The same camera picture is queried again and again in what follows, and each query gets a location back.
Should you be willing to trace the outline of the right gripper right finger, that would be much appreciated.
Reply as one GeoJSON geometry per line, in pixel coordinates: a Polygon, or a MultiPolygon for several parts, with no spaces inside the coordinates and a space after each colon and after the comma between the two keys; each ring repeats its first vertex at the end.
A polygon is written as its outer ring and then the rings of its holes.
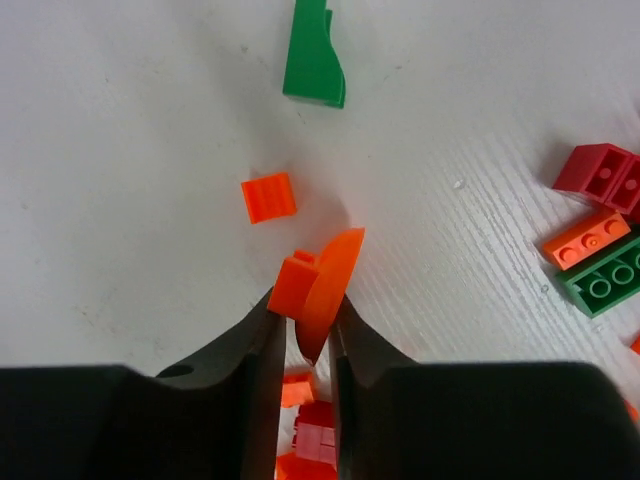
{"type": "Polygon", "coordinates": [[[417,362],[349,300],[329,336],[342,479],[634,479],[638,430],[582,362],[417,362]]]}

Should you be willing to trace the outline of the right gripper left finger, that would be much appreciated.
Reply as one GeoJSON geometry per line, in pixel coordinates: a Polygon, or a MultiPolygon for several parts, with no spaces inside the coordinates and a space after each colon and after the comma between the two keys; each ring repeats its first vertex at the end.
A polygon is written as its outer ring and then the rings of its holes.
{"type": "Polygon", "coordinates": [[[5,368],[5,479],[270,479],[285,320],[258,302],[155,376],[123,365],[5,368]]]}

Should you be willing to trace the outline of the orange dome lego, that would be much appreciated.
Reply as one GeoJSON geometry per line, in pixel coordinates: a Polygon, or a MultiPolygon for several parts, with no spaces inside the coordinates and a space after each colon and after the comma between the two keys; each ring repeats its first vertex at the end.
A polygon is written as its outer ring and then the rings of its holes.
{"type": "Polygon", "coordinates": [[[295,322],[298,348],[312,364],[334,323],[364,237],[363,227],[347,229],[320,254],[297,250],[281,265],[268,309],[295,322]]]}

